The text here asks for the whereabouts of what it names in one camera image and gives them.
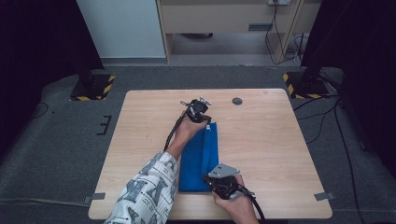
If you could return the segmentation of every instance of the blue cloth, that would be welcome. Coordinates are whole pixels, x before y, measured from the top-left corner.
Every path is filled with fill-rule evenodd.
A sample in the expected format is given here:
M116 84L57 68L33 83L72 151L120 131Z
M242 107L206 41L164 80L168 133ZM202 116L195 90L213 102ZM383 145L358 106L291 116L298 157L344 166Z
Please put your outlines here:
M211 123L209 127L199 131L184 147L180 161L180 192L210 191L203 175L219 165L219 149L217 124Z

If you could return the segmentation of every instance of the wire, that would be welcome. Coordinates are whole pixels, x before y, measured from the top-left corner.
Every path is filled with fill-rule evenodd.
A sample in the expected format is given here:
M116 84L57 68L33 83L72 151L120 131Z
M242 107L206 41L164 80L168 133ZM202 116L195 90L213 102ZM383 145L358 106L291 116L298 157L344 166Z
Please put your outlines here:
M294 57L293 57L293 58L288 58L288 57L286 57L286 55L285 55L285 53L284 53L283 46L282 46L282 40L281 40L281 38L280 38L280 34L279 34L279 31L277 30L277 26L276 26L277 1L274 1L274 3L275 3L275 4L274 4L274 9L275 9L275 11L274 11L274 17L273 17L273 19L272 19L272 21L271 21L270 27L272 28L273 26L275 26L275 28L276 28L276 33L277 33L277 37L278 37L278 39L279 39L280 47L281 47L281 50L282 50L282 55L283 55L283 57L286 58L286 60L284 60L284 61L282 61L282 62L280 62L280 63L276 63L276 62L274 61L274 59L273 59L273 57L272 57L272 53L271 53L270 47L268 46L268 33L269 33L270 29L268 29L267 32L266 32L266 34L265 34L265 45L267 46L268 52L269 52L269 54L270 54L271 61L272 61L274 64L282 64L282 63L284 63L284 62L286 62L286 61L289 61L289 60L294 59Z
M296 47L300 47L300 45L297 43L297 39L298 38L302 38L303 36L302 35L299 35L299 36L296 36L296 34L294 34L294 49L291 49L291 48L287 48L286 49L286 51L288 51L288 52L295 52L295 50L296 50Z
M298 50L295 50L295 51L294 51L294 63L295 63L297 66L301 67L301 59L300 59L300 57L299 57Z
M37 119L37 118L40 118L41 116L45 115L45 114L47 113L47 111L49 111L49 108L50 108L50 107L49 107L49 105L47 105L46 103L41 102L39 105L44 105L44 106L46 107L46 110L45 110L43 113L41 113L40 115L31 117L30 119Z
M326 115L329 114L330 112L332 112L335 109L335 107L337 106L339 101L340 101L340 99L338 99L335 102L334 106L330 110L328 110L328 111L326 111L324 113L312 115L312 116L309 116L309 117L306 117L306 118L301 118L301 119L310 119L310 118L313 118L315 116L323 115L322 120L320 122L319 132L318 132L317 136L314 139L312 139L311 141L306 142L307 144L311 144L311 143L315 142L320 137L320 134L321 134L321 131L322 131L322 127L323 127L323 122L324 122L324 119L326 118Z
M169 143L171 142L171 139L172 139L172 136L174 135L178 125L180 125L181 121L187 116L188 109L190 109L189 105L188 105L187 109L184 111L184 113L180 116L180 118L178 118L178 120L176 121L175 126L173 127L172 131L169 133L168 137L166 138L166 143L165 143L165 147L163 148L163 151L168 149Z
M323 99L323 98L327 99L327 98L330 98L330 97L337 97L337 96L338 95L328 95L326 97L319 97L319 98L311 99L311 100L309 100L309 101L297 106L296 108L293 109L293 111L296 111L296 110L300 109L301 107L303 107L304 105L307 105L307 104L309 104L309 103L311 103L313 101L316 101L316 100L319 100L319 99Z
M0 199L0 203L43 203L43 204L66 205L66 206L76 206L76 207L90 207L90 205L86 203L70 203L70 202L61 202L61 201L34 199L34 198Z
M294 45L295 45L295 46L299 46L299 47L302 47L302 42L303 42L303 41L300 40L300 45L298 45L298 44L297 44L297 39L298 39L298 38L301 38L301 39L304 39L304 38L305 38L305 39L309 39L308 36L304 36L304 33L303 33L302 35L300 35L300 36L295 36L295 37L294 37Z
M301 57L302 53L301 53L301 48L303 46L303 40L304 40L304 33L301 35L301 39L300 39L300 47L298 48L298 59L300 59L300 66L301 67L301 62L303 61L303 58Z
M356 192L355 176L353 174L352 162L351 162L351 159L350 159L349 151L347 149L346 139L344 137L343 130L341 129L340 121L339 121L338 116L337 116L337 109L336 108L334 109L334 116L335 116L335 121L337 122L338 131L340 132L341 139L343 140L344 149L346 151L346 157L347 157L347 162L348 162L348 165L349 165L350 178L352 180L353 197L354 197L354 201L355 201L355 204L356 204L356 209L358 210L358 214L359 214L359 218L361 219L361 223L365 224L365 221L363 219L363 215L361 214L361 208L360 208L359 202L358 202L358 193Z
M250 190L248 190L245 186L242 186L240 184L238 184L238 187L242 189L242 190L241 189L238 189L238 190L240 192L244 193L245 196L249 197L249 199L253 202L254 206L257 209L257 212L260 215L260 219L262 220L261 223L264 223L265 222L265 216L264 216L264 213L262 212L262 209L260 208L259 204L257 203L256 198L253 197L254 193L251 192Z

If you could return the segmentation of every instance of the white cabinet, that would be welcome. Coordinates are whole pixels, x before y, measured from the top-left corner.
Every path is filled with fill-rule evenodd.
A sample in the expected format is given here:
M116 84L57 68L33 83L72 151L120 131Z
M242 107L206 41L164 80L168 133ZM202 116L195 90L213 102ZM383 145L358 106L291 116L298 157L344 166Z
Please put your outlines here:
M101 58L165 58L155 0L77 0Z

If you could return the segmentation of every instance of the patterned sleeve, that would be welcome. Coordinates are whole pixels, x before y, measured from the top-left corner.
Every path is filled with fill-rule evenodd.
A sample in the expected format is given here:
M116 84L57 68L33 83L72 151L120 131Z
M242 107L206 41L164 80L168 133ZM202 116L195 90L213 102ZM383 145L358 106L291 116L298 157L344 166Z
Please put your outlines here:
M160 152L122 190L105 224L165 223L177 190L177 161Z

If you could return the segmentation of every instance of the table top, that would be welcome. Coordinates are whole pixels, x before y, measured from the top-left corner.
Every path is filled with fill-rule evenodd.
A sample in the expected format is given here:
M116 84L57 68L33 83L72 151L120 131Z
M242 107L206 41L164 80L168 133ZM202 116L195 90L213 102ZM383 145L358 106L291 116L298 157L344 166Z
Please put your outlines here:
M328 200L292 111L281 89L129 91L107 152L93 200L92 219L106 219L126 183L163 150L182 110L202 96L218 124L219 161L241 171L266 218L328 218ZM234 105L233 98L242 99ZM177 193L169 219L230 219L209 193Z

